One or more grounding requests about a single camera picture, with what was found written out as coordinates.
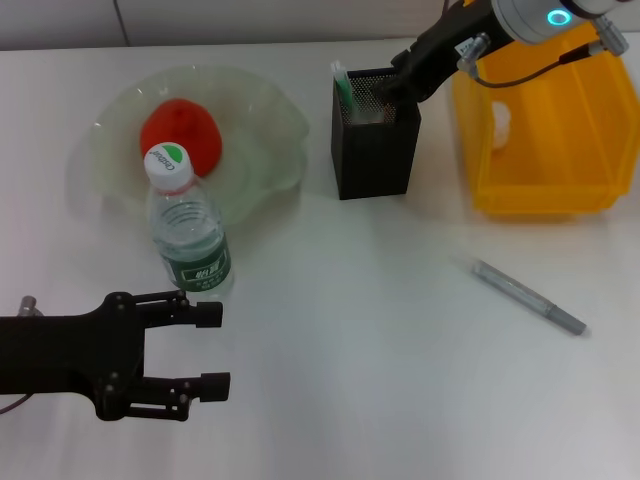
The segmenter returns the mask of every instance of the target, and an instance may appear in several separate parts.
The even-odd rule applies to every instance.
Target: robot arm
[[[460,68],[461,59],[475,64],[513,41],[542,43],[585,21],[595,25],[602,49],[620,55],[628,46],[604,14],[626,1],[475,0],[465,6],[459,0],[391,61],[398,73],[381,83],[377,93],[388,101],[423,102]],[[582,52],[570,52],[564,63],[593,54],[587,45]]]
[[[222,326],[222,304],[192,306],[185,292],[108,295],[93,312],[45,317],[25,297],[17,317],[0,317],[0,396],[73,392],[93,402],[101,420],[185,421],[194,398],[224,402],[229,373],[200,377],[144,375],[145,331],[167,325]]]

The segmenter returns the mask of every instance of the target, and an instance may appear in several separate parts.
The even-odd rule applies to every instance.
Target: blue indicator light
[[[551,10],[547,15],[547,21],[554,27],[564,27],[571,22],[571,14],[565,10]]]

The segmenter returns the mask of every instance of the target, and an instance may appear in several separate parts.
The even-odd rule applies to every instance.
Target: green logo on cap
[[[175,145],[163,145],[162,148],[167,151],[167,154],[171,157],[171,160],[176,163],[182,162],[182,150],[180,150],[178,147],[176,147]]]

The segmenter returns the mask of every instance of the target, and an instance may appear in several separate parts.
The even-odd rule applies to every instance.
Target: water bottle
[[[161,143],[144,157],[151,182],[147,216],[169,279],[187,292],[226,293],[231,257],[220,213],[199,185],[189,154]]]

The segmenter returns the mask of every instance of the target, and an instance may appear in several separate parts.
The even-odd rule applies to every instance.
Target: green bottle label
[[[176,287],[187,292],[205,292],[217,287],[231,271],[227,237],[213,252],[194,262],[181,262],[162,257],[169,277]]]

